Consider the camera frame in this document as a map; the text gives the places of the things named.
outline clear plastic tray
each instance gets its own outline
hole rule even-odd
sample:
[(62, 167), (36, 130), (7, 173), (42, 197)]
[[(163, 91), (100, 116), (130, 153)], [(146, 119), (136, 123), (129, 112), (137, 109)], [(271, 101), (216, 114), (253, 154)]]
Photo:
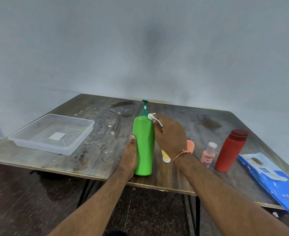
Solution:
[(93, 130), (93, 120), (47, 114), (8, 137), (19, 147), (71, 155)]

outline small pink bottle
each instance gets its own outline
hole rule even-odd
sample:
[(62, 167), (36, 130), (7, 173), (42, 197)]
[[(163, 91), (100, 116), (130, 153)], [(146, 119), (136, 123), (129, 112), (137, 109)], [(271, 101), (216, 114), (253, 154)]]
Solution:
[(218, 147), (217, 144), (209, 142), (207, 149), (203, 152), (201, 162), (206, 167), (210, 166), (211, 162), (213, 161), (213, 158), (216, 156), (214, 151), (216, 150), (217, 147)]

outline red bottle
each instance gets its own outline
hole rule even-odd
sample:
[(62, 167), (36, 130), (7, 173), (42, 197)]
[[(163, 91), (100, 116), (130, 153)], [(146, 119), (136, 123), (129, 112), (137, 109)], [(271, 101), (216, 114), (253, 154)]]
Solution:
[(240, 154), (246, 144), (249, 132), (235, 129), (225, 139), (222, 149), (219, 153), (215, 169), (220, 172), (228, 172), (233, 162)]

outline person's left hand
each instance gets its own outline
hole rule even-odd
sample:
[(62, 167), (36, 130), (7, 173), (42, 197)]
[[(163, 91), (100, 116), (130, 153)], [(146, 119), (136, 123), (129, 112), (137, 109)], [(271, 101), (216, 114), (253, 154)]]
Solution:
[(121, 162), (119, 163), (118, 170), (122, 170), (127, 174), (128, 180), (134, 175), (134, 171), (138, 164), (137, 156), (137, 139), (135, 135), (131, 135), (129, 143), (125, 146)]

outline green pump dispenser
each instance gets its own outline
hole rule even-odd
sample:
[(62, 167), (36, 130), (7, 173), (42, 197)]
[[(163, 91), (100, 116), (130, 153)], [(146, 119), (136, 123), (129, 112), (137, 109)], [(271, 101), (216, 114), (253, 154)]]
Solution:
[(137, 139), (138, 165), (135, 174), (139, 176), (148, 176), (152, 173), (152, 161), (154, 150), (154, 127), (153, 122), (148, 119), (149, 110), (147, 110), (147, 100), (144, 102), (144, 108), (141, 116), (134, 120), (133, 134)]

